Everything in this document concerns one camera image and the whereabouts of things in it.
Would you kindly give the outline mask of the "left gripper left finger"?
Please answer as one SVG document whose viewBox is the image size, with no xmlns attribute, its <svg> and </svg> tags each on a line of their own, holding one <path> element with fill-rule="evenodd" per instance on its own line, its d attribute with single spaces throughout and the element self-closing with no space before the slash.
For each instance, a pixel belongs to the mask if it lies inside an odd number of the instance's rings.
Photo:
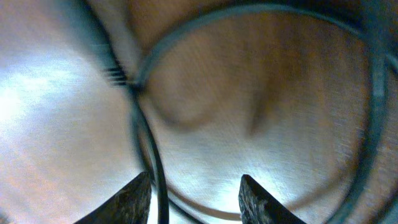
<svg viewBox="0 0 398 224">
<path fill-rule="evenodd" d="M 144 224 L 147 223 L 152 195 L 150 175 L 141 172 L 105 203 L 76 224 Z"/>
</svg>

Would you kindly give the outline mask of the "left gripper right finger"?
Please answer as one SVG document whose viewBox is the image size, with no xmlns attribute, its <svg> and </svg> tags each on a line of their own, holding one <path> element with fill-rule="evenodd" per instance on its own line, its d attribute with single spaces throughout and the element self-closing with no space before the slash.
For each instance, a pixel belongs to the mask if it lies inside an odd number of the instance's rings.
<svg viewBox="0 0 398 224">
<path fill-rule="evenodd" d="M 243 224 L 305 224 L 250 175 L 241 177 L 238 201 Z"/>
</svg>

